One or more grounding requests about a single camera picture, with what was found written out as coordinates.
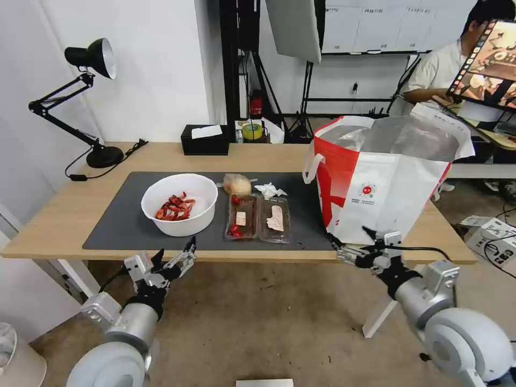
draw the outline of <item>black tissue box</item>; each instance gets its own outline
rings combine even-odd
[[[223,155],[227,156],[230,148],[230,141],[224,134],[226,125],[221,125],[222,134],[193,139],[192,129],[211,125],[187,125],[181,134],[181,143],[183,144],[183,153],[185,156],[192,155]]]

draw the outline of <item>lamp base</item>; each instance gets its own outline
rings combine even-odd
[[[92,168],[107,168],[118,164],[123,158],[124,152],[117,147],[94,147],[86,156],[86,163]]]

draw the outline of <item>red and white shopping bag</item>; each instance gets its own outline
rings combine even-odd
[[[328,233],[367,245],[362,226],[405,237],[450,163],[474,154],[465,125],[418,104],[407,117],[341,117],[318,129],[303,179],[317,177]]]

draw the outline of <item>black desk lamp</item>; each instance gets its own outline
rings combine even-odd
[[[82,74],[75,80],[58,88],[45,97],[38,99],[37,101],[32,101],[28,104],[28,108],[34,114],[43,117],[52,124],[90,145],[92,150],[86,157],[86,163],[90,167],[106,168],[115,166],[124,158],[124,153],[119,148],[106,147],[99,142],[97,137],[72,128],[70,125],[65,124],[63,121],[50,114],[51,109],[93,86],[93,78],[95,75],[88,71],[88,67],[92,67],[96,72],[106,78],[114,79],[116,77],[117,68],[111,45],[107,39],[102,38],[95,40],[88,48],[68,47],[64,50],[64,56],[68,63],[77,66]],[[54,97],[56,94],[81,81],[85,84],[82,88],[66,96]]]

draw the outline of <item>red crayfish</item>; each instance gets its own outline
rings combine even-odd
[[[168,221],[188,219],[195,204],[195,199],[186,199],[186,197],[186,192],[183,192],[183,195],[179,197],[170,196],[156,213],[156,219]]]

